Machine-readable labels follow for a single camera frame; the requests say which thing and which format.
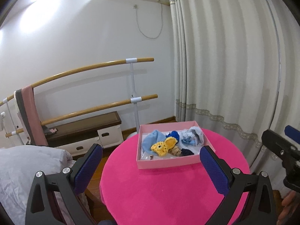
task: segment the wooden handrail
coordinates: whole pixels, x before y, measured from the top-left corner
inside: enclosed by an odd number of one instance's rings
[[[153,61],[154,61],[154,58],[137,58],[138,63],[153,62]],[[121,64],[126,64],[126,59],[118,60],[118,61],[111,61],[111,62],[106,62],[106,63],[92,64],[92,65],[89,65],[89,66],[76,68],[76,69],[73,69],[73,70],[69,70],[69,71],[66,71],[66,72],[63,72],[63,73],[53,75],[53,76],[48,77],[48,78],[43,79],[43,80],[40,80],[40,81],[32,84],[31,86],[33,88],[35,88],[37,86],[41,86],[45,83],[48,83],[50,81],[57,80],[57,79],[60,79],[62,77],[72,75],[72,74],[75,74],[75,73],[80,73],[80,72],[84,72],[84,71],[88,71],[88,70],[92,70],[92,69],[96,69],[96,68],[104,68],[104,67],[108,67],[108,66],[121,65]],[[14,95],[11,95],[11,96],[7,97],[7,101],[10,101],[13,98],[14,98]]]
[[[147,100],[155,99],[155,98],[158,98],[157,94],[149,95],[149,96],[142,96],[142,101],[147,101]],[[88,108],[86,110],[73,112],[73,113],[62,115],[62,116],[59,116],[59,117],[56,117],[56,118],[51,118],[51,119],[45,120],[45,121],[41,122],[41,125],[44,126],[44,125],[48,125],[48,124],[53,124],[55,122],[59,122],[59,121],[62,121],[62,120],[74,118],[74,117],[81,116],[81,115],[88,114],[88,113],[97,112],[97,111],[104,110],[104,109],[109,109],[109,108],[112,108],[112,107],[119,107],[119,106],[127,105],[127,104],[130,104],[130,103],[131,103],[131,99],[127,99],[127,100],[124,100],[124,101],[118,101],[118,102],[113,102],[113,103],[104,104],[104,105],[100,105],[100,106],[95,106],[95,107]],[[16,131],[17,134],[22,133],[22,132],[24,132],[23,129],[18,129]],[[5,135],[5,137],[7,137],[7,138],[11,137],[11,136],[13,136],[11,133],[7,133]]]

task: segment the pink tablecloth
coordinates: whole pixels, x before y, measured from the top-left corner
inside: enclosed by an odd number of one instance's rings
[[[249,173],[242,153],[229,140],[203,130],[218,157]],[[164,169],[137,168],[138,135],[124,141],[108,158],[101,177],[101,199],[118,225],[203,225],[223,195],[217,193],[201,163]],[[230,221],[239,216],[244,193]]]

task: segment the curtain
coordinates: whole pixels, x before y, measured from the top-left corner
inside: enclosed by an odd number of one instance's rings
[[[283,36],[284,30],[291,34],[291,23],[299,26],[291,14],[291,21],[285,14],[280,23],[269,2],[170,0],[176,120],[196,120],[223,135],[241,150],[252,171],[265,170],[273,189],[283,191],[285,170],[262,146],[261,136],[268,128],[284,136],[288,123],[299,126],[299,97],[292,98],[298,84],[293,44],[298,37],[287,46],[290,38]]]

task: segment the pink box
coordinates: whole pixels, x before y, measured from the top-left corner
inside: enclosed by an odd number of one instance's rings
[[[199,127],[196,121],[141,125],[139,129],[139,141],[138,141],[137,156],[136,156],[138,169],[177,167],[177,166],[189,165],[194,163],[200,163],[201,161],[199,155],[191,155],[191,156],[177,157],[177,158],[170,158],[170,159],[163,159],[163,160],[140,160],[143,133],[151,133],[155,129],[161,132],[180,131],[183,129],[189,129],[192,126]],[[204,145],[209,146],[215,152],[214,147],[207,139],[205,134],[204,134]]]

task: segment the metal bolt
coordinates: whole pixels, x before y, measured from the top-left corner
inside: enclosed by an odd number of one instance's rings
[[[63,173],[69,173],[71,171],[71,169],[69,167],[65,167],[62,172]]]
[[[241,173],[241,170],[238,169],[238,168],[234,168],[232,171],[233,171],[234,174],[240,174]]]
[[[39,178],[41,175],[43,175],[43,173],[41,171],[38,171],[35,175]]]
[[[261,174],[262,174],[263,177],[267,177],[268,176],[267,172],[265,172],[265,171],[262,171]]]

